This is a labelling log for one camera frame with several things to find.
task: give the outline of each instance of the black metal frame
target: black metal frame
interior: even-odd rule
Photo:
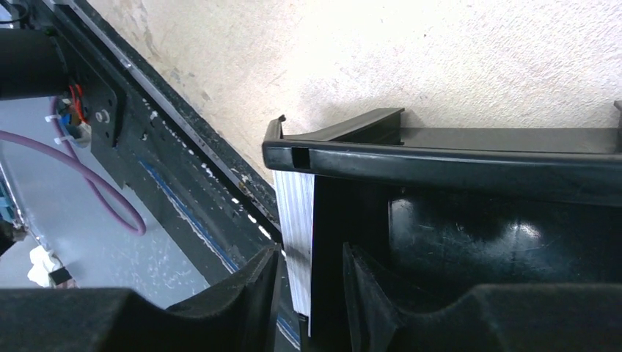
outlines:
[[[31,0],[29,5],[35,28],[68,44],[63,57],[71,63],[72,83],[84,91],[93,155],[117,184],[136,192],[208,282],[223,280],[264,246],[282,242],[272,187],[86,1],[48,7]],[[183,117],[184,126],[147,93],[78,12],[144,73]],[[95,114],[104,110],[109,121],[98,122]],[[188,127],[205,145],[186,132]],[[239,179],[232,176],[235,172]],[[299,341],[288,277],[281,280],[279,330]],[[277,348],[293,347],[277,335]]]

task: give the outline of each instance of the blue strip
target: blue strip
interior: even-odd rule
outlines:
[[[208,231],[201,226],[201,224],[197,221],[197,219],[190,213],[188,208],[180,201],[180,199],[173,193],[171,188],[162,180],[162,178],[158,175],[158,173],[151,167],[151,165],[145,163],[143,160],[139,159],[139,163],[150,173],[153,179],[157,182],[157,184],[162,187],[164,193],[167,194],[168,197],[173,199],[175,204],[179,207],[179,209],[183,212],[183,215],[188,218],[188,220],[194,225],[194,227],[199,230],[203,238],[210,243],[210,245],[222,256],[225,262],[231,266],[234,271],[239,270],[240,268],[229,258],[227,253],[216,243],[212,236],[209,235]],[[277,323],[285,330],[292,340],[295,340],[300,345],[300,336],[292,329],[290,324],[288,324],[285,319],[283,319],[280,315],[277,316]]]

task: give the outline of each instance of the black cylinder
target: black cylinder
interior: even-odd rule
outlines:
[[[60,38],[25,29],[0,29],[0,100],[48,97],[67,90]]]

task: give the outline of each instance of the light blue surface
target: light blue surface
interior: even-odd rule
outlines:
[[[47,98],[0,102],[0,129],[61,150],[54,143],[54,129],[44,119],[49,106]],[[76,152],[83,164],[114,185],[89,148]],[[64,164],[7,142],[0,142],[0,161],[15,184],[32,234],[54,250],[80,287],[132,287],[160,307],[208,287],[132,190],[121,193],[143,216],[147,224],[143,237],[115,222],[82,176]]]

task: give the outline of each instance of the beige tabletop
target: beige tabletop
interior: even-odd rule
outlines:
[[[612,1],[89,0],[260,175],[269,120],[377,107],[431,127],[611,127]]]

